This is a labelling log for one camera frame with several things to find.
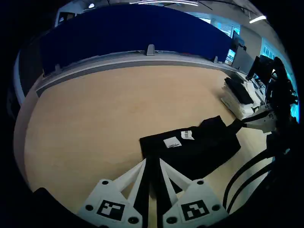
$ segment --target office wall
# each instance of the office wall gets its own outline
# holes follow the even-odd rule
[[[249,28],[252,31],[256,32],[261,37],[266,38],[276,49],[280,51],[280,53],[282,53],[288,64],[290,64],[289,57],[285,52],[285,48],[281,43],[278,35],[266,21],[258,21],[256,23],[250,24],[249,17],[245,15],[243,11],[237,6],[228,5],[220,2],[203,2],[203,3],[208,7],[210,7],[212,10],[202,4],[199,4],[198,6],[173,4],[167,6],[167,8],[172,8],[183,12],[213,14],[233,20],[239,23],[240,25],[243,25],[246,28]]]
[[[251,29],[241,25],[240,36],[245,41],[245,46],[247,47],[246,52],[252,59],[260,55],[262,38],[256,32]]]

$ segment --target computer monitor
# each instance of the computer monitor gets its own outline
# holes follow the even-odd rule
[[[232,43],[231,43],[230,49],[232,51],[236,52],[238,49],[238,46],[241,46],[244,48],[245,42],[236,31],[233,31]]]
[[[260,57],[256,56],[246,79],[252,78],[254,74],[256,74],[261,80],[261,82],[263,82],[264,85],[267,85],[271,78],[273,64],[274,64],[273,59],[268,58],[267,56],[264,55],[260,55]]]

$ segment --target tag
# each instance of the tag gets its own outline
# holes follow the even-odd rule
[[[182,144],[176,137],[168,138],[164,140],[164,143],[166,144],[167,148],[177,147],[181,146]]]
[[[181,134],[183,139],[194,140],[194,138],[192,137],[192,131],[182,131]]]

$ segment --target screw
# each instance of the screw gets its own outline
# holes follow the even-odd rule
[[[213,211],[218,211],[220,209],[220,205],[216,204],[212,207]]]
[[[85,206],[85,209],[86,209],[87,211],[92,211],[94,208],[93,208],[92,205],[86,205],[86,206]]]
[[[139,219],[136,218],[136,217],[130,217],[130,218],[128,219],[128,222],[131,223],[131,224],[136,224],[136,223],[139,222]]]
[[[174,224],[177,222],[177,218],[176,217],[169,217],[167,218],[167,223],[169,224]]]

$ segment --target black cable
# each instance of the black cable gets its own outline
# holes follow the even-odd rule
[[[173,5],[173,4],[176,4],[176,3],[169,3],[167,5],[163,5],[162,7],[164,7],[164,6],[170,6],[170,5]]]
[[[261,153],[259,153],[257,156],[255,156],[254,158],[252,158],[249,162],[247,162],[245,165],[243,165],[236,173],[235,175],[231,178],[231,180],[229,181],[226,189],[225,189],[225,193],[224,193],[224,198],[223,198],[223,207],[226,209],[227,206],[227,199],[228,199],[228,194],[229,191],[233,185],[233,183],[250,167],[252,167],[253,165],[257,164],[259,161],[264,160],[266,158],[270,158],[273,157],[274,153],[272,152],[272,150],[264,150]]]
[[[237,7],[241,8],[241,9],[248,10],[249,12],[257,15],[255,12],[251,11],[250,9],[247,9],[245,7],[242,7],[242,6],[239,6],[238,4],[235,4],[235,3],[225,2],[225,1],[219,1],[219,0],[201,0],[201,1],[204,1],[204,2],[220,2],[220,3],[225,3],[225,4],[233,5],[233,6],[237,6]]]
[[[256,178],[262,176],[263,174],[267,173],[268,171],[270,171],[273,168],[273,163],[270,163],[268,165],[266,165],[264,168],[262,168],[261,170],[257,171],[254,175],[252,175],[250,178],[248,178],[241,186],[240,188],[236,191],[236,193],[234,194],[234,196],[232,197],[230,204],[227,208],[227,212],[230,213],[231,208],[236,200],[236,198],[238,197],[238,195],[241,193],[241,191],[247,186],[249,185],[252,181],[254,181]]]
[[[202,5],[206,6],[207,8],[211,9],[209,6],[205,5],[204,3],[201,3]]]

